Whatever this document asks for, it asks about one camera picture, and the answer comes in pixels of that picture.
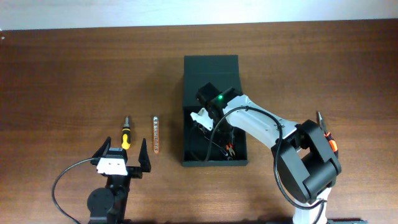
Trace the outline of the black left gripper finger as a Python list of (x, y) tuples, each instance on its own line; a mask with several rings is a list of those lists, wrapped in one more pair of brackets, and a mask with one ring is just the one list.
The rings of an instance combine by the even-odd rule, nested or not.
[(151, 172), (152, 166), (147, 151), (147, 141), (145, 138), (142, 140), (138, 161), (140, 163), (142, 172)]
[(103, 145), (93, 154), (92, 158), (102, 157), (103, 154), (110, 148), (111, 138), (108, 136)]

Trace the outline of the silver ring spanner wrench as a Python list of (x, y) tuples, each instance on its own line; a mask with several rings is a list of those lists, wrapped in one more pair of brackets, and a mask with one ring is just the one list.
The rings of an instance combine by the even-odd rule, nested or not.
[[(212, 131), (209, 131), (209, 130), (205, 129), (205, 128), (204, 128), (202, 125), (200, 125), (200, 124), (197, 126), (197, 128), (198, 128), (200, 131), (203, 132), (203, 137), (204, 137), (205, 139), (211, 141), (211, 145), (212, 145), (212, 139), (210, 139), (210, 138), (211, 138), (211, 135), (212, 135)], [(227, 150), (226, 150), (226, 146), (215, 146), (215, 147), (219, 150), (220, 155), (223, 157), (223, 159), (226, 159), (227, 161), (230, 161), (230, 160), (233, 160), (233, 159), (235, 158), (235, 156), (234, 156), (234, 157), (229, 157), (229, 154), (228, 154), (228, 152), (227, 152)]]

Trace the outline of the orange black handled pliers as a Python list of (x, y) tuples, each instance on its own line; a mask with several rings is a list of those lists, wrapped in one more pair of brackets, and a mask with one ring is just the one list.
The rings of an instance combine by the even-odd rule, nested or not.
[(338, 146), (337, 146), (337, 143), (334, 140), (331, 132), (329, 132), (327, 130), (326, 122), (323, 119), (323, 116), (322, 116), (321, 112), (317, 111), (316, 116), (317, 116), (317, 123), (318, 123), (320, 129), (323, 131), (323, 134), (324, 134), (326, 140), (328, 141), (329, 145), (331, 146), (332, 151), (334, 152), (335, 156), (338, 157)]

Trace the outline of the red handled small cutters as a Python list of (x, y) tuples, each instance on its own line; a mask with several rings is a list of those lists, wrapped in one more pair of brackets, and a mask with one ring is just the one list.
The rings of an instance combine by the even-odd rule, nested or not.
[(226, 145), (226, 150), (229, 154), (229, 157), (234, 157), (236, 155), (234, 148), (233, 148), (233, 144), (229, 143)]

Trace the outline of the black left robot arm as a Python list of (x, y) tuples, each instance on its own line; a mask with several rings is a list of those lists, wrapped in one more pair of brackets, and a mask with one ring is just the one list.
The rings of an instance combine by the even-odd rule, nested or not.
[(90, 223), (125, 223), (127, 198), (132, 179), (141, 179), (144, 173), (151, 171), (147, 152), (147, 141), (142, 140), (138, 157), (139, 166), (127, 165), (127, 151), (120, 147), (111, 147), (111, 138), (93, 154), (91, 164), (96, 171), (107, 178), (106, 185), (92, 191), (87, 199)]

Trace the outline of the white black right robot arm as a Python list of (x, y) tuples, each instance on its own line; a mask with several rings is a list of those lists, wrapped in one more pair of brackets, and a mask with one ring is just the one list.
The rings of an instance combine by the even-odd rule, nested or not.
[(221, 134), (228, 155), (232, 155), (233, 129), (250, 134), (268, 147), (278, 189), (294, 206), (293, 223), (330, 223), (327, 199), (342, 168), (338, 146), (327, 130), (321, 113), (316, 121), (289, 121), (261, 108), (247, 95), (230, 87), (219, 91), (211, 83), (196, 93), (202, 108), (192, 120)]

